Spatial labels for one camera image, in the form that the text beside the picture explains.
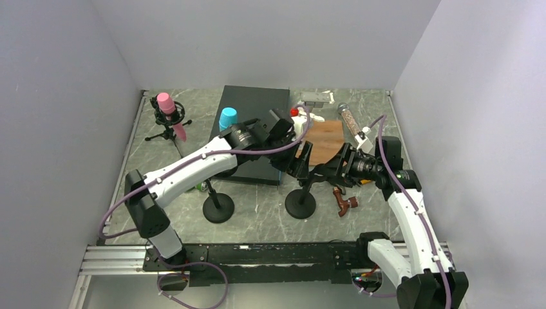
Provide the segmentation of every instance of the white wall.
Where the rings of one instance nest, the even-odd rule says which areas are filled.
[[[440,0],[93,2],[146,89],[392,89]]]
[[[546,3],[443,0],[395,88],[470,308],[544,308]]]
[[[0,307],[66,308],[139,91],[88,0],[0,3]]]

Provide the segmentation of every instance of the round black base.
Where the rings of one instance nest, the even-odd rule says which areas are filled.
[[[302,189],[294,190],[287,195],[285,207],[289,215],[296,219],[307,219],[315,212],[317,203],[313,194],[307,193],[302,204],[299,203]]]
[[[224,223],[235,211],[233,200],[224,193],[216,193],[220,208],[216,208],[211,197],[208,197],[203,204],[203,215],[212,223]]]

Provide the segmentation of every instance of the wooden board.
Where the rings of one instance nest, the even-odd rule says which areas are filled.
[[[340,120],[315,121],[305,135],[305,140],[313,143],[309,165],[326,163],[335,156],[345,142],[343,123]]]

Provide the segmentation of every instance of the table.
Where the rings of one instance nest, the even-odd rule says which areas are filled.
[[[290,102],[295,105],[301,91],[325,91],[334,93],[335,104],[313,113],[325,119],[341,119],[337,114],[337,104],[348,103],[352,113],[361,126],[369,124],[379,115],[387,115],[384,135],[400,137],[392,106],[386,92],[381,89],[291,89]],[[212,122],[220,102],[222,88],[215,89],[158,89],[144,93],[150,98],[160,92],[168,92],[186,110],[185,120],[193,123],[187,127],[188,140],[177,140],[178,149],[171,141],[157,138],[144,141],[146,136],[160,133],[162,126],[155,124],[153,108],[148,100],[142,106],[140,117],[123,172],[138,169],[142,174],[155,171],[180,159],[179,151],[188,155],[201,148],[209,140]],[[377,128],[372,129],[370,138],[375,140]],[[353,138],[344,126],[347,142]],[[402,152],[404,168],[409,168],[405,151]],[[251,242],[298,242],[330,241],[332,239],[354,241],[362,232],[383,231],[392,240],[403,240],[399,224],[384,201],[381,191],[374,184],[347,189],[346,198],[356,196],[359,206],[350,209],[340,218],[337,204],[328,183],[316,183],[311,189],[317,201],[315,213],[307,220],[297,220],[285,210],[286,195],[299,188],[295,179],[283,175],[281,185],[249,185],[225,181],[212,181],[217,192],[228,194],[235,203],[232,218],[222,224],[213,224],[203,217],[202,206],[208,197],[206,192],[193,190],[182,194],[165,211],[171,219],[171,225],[183,242],[187,243],[251,243]],[[123,196],[124,182],[119,187],[117,198]],[[109,233],[133,228],[133,222],[125,207],[120,207],[112,215]],[[146,240],[138,233],[130,233],[106,241],[107,244],[143,244]]]

